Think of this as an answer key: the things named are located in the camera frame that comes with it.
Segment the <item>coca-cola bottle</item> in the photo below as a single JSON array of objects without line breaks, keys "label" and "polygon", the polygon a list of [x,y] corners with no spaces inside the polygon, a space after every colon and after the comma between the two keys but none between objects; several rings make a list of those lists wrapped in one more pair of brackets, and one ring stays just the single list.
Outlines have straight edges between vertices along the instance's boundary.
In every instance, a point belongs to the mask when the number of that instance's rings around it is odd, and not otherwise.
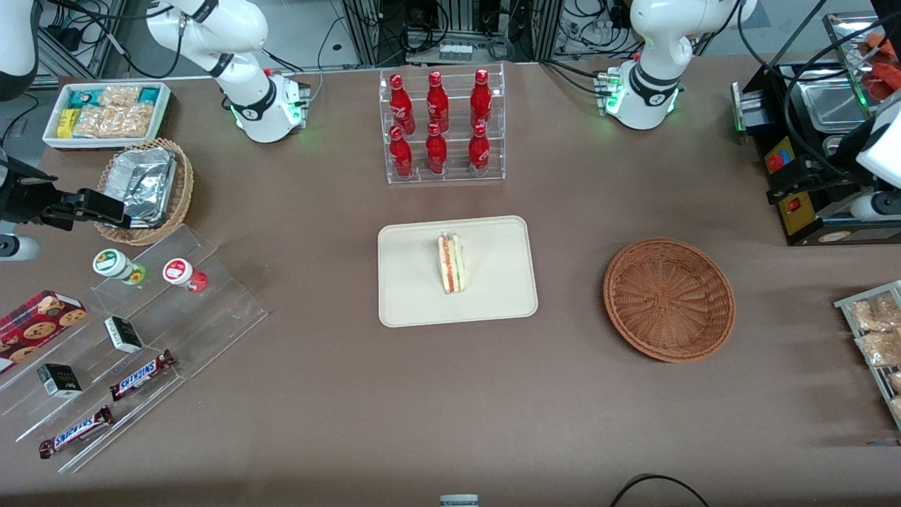
[{"label": "coca-cola bottle", "polygon": [[438,122],[429,124],[429,138],[425,141],[425,150],[429,153],[429,171],[441,176],[448,161],[448,144],[441,135]]},{"label": "coca-cola bottle", "polygon": [[391,125],[388,132],[391,134],[388,150],[391,152],[391,161],[395,166],[397,177],[409,180],[413,177],[413,153],[410,151],[410,144],[404,139],[404,132],[399,126]]},{"label": "coca-cola bottle", "polygon": [[395,124],[400,125],[407,135],[416,132],[416,121],[413,119],[413,101],[404,89],[404,80],[400,74],[392,74],[388,79],[391,84],[391,115]]},{"label": "coca-cola bottle", "polygon": [[429,95],[425,98],[429,108],[429,121],[435,122],[442,132],[451,128],[451,110],[448,106],[448,92],[441,84],[441,73],[437,70],[429,72]]},{"label": "coca-cola bottle", "polygon": [[476,124],[472,129],[472,139],[469,140],[469,173],[476,178],[488,173],[488,151],[491,150],[491,144],[485,137],[485,131],[485,124]]},{"label": "coca-cola bottle", "polygon": [[491,119],[491,89],[488,88],[488,71],[485,69],[476,70],[476,86],[469,96],[469,107],[472,111],[469,121],[473,128],[479,122],[488,124]]}]

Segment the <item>acrylic bottle rack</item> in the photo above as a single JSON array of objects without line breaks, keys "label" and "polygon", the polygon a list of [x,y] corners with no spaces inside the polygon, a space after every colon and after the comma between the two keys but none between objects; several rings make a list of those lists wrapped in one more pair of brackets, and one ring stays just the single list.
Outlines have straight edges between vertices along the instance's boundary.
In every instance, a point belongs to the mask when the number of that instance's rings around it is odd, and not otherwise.
[{"label": "acrylic bottle rack", "polygon": [[[488,87],[491,89],[491,119],[487,125],[487,139],[491,143],[488,153],[488,171],[485,176],[475,177],[469,173],[469,140],[472,138],[472,124],[469,119],[469,95],[475,85],[477,69],[488,71]],[[425,98],[429,93],[429,79],[418,69],[392,69],[379,73],[378,105],[381,113],[382,140],[385,145],[385,167],[388,183],[416,185],[423,183],[473,183],[480,181],[503,180],[506,175],[505,152],[505,76],[504,65],[461,65],[437,68],[441,72],[444,89],[448,92],[450,103],[450,130],[444,133],[448,145],[448,162],[445,172],[437,176],[429,171],[428,158],[425,151],[425,140],[428,136],[426,127],[429,114]],[[413,151],[414,175],[409,180],[397,177],[391,161],[388,145],[391,138],[388,129],[394,124],[391,115],[391,87],[388,78],[392,74],[400,74],[404,78],[404,88],[413,100],[413,117],[416,131],[406,136]]]},{"label": "acrylic bottle rack", "polygon": [[[34,459],[40,459],[38,446],[43,440],[109,405],[113,426],[88,433],[47,460],[60,473],[76,472],[266,317],[267,312],[232,278],[214,251],[203,237],[182,225],[134,258],[147,268],[144,281],[128,286],[107,279],[88,290],[80,297],[88,315],[79,325],[0,376],[0,417],[17,442],[33,447]],[[189,292],[162,279],[163,265],[176,257],[206,273],[209,282],[202,291]],[[111,315],[132,322],[144,344],[141,351],[126,354],[113,347],[104,327]],[[166,349],[177,363],[113,402],[110,386]],[[44,363],[71,366],[83,392],[68,400],[48,396],[36,372]]]}]

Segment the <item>white tray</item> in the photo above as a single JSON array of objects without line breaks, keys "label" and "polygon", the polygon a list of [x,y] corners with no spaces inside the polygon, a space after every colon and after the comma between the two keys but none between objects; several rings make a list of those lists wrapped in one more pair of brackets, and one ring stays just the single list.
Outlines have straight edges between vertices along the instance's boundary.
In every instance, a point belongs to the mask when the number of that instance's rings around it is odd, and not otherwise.
[{"label": "white tray", "polygon": [[[438,236],[463,241],[467,288],[445,294]],[[387,327],[529,317],[538,309],[529,230],[520,217],[387,226],[378,233],[378,317]]]}]

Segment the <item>brown tablecloth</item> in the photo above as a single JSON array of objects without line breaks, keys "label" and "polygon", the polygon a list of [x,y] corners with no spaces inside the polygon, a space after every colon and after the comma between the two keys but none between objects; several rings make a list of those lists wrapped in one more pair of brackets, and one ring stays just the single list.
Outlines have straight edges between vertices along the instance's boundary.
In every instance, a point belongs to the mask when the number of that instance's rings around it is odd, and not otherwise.
[{"label": "brown tablecloth", "polygon": [[[543,67],[507,65],[507,179],[453,189],[386,184],[375,71],[328,75],[309,127],[270,145],[211,79],[170,81],[168,137],[196,171],[187,222],[271,315],[75,475],[0,429],[0,505],[584,506],[649,472],[720,506],[898,505],[901,449],[864,447],[897,433],[831,302],[901,278],[899,251],[784,246],[732,127],[729,84],[755,69],[697,59],[672,116],[635,132]],[[41,169],[93,188],[109,157],[48,149]],[[500,215],[529,226],[533,317],[382,327],[381,227]],[[3,313],[99,282],[89,260],[112,244],[91,225],[19,230],[44,251],[0,263]],[[706,361],[652,361],[601,310],[611,257],[656,235],[733,284],[735,330]],[[642,484],[621,505],[640,501],[690,496]]]}]

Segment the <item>wicker basket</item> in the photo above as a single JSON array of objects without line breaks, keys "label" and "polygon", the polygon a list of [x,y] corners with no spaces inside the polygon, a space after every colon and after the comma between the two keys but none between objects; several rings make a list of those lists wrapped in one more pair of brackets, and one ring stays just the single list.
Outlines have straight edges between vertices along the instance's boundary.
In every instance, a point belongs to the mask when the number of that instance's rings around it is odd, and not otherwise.
[{"label": "wicker basket", "polygon": [[626,341],[670,363],[708,357],[735,324],[735,296],[719,267],[694,246],[666,238],[630,244],[614,257],[604,304]]},{"label": "wicker basket", "polygon": [[[185,152],[177,144],[168,139],[154,139],[146,143],[135,144],[127,148],[126,151],[137,152],[151,148],[166,148],[178,157],[175,181],[172,184],[172,196],[169,198],[166,210],[168,218],[162,226],[156,229],[117,229],[95,224],[97,230],[106,239],[133,246],[146,246],[168,236],[185,221],[187,209],[191,206],[191,191],[194,189],[194,170],[191,169],[191,161],[187,159]],[[106,164],[106,170],[100,176],[100,183],[97,184],[98,191],[102,192],[106,188],[106,179],[109,177],[112,165],[113,161]]]}]

